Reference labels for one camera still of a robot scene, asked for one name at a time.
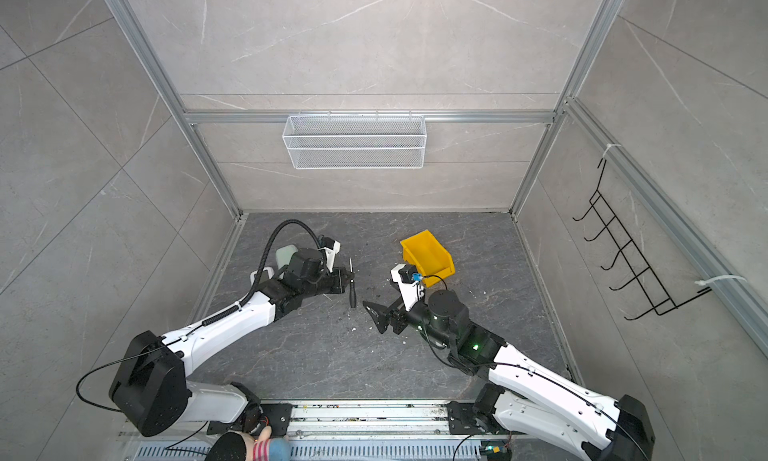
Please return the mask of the black screwdriver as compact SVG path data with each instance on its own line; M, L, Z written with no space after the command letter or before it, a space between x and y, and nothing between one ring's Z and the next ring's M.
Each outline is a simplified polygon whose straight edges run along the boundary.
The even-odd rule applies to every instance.
M355 285L355 272L353 267L353 260L351 257L349 258L349 275L349 304L351 309L355 309L357 307L357 294Z

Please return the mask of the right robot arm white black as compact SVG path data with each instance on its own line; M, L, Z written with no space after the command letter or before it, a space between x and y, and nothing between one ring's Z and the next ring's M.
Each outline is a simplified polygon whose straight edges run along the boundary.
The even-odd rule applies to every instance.
M472 321L455 292L363 306L380 333L412 327L430 346L447 349L446 364L470 376L487 373L472 407L485 431L534 436L581 460L651 459L655 434L641 401L614 399L543 367Z

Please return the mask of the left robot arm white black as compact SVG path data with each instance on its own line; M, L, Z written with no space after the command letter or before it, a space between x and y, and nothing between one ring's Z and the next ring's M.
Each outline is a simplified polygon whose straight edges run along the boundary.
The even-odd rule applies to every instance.
M109 388L118 410L145 437L186 422L251 431L262 416L259 398L243 384L189 381L208 359L245 335L298 309L311 297L342 294L354 279L346 267L329 266L322 250L294 251L279 270L252 273L254 291L186 327L135 336Z

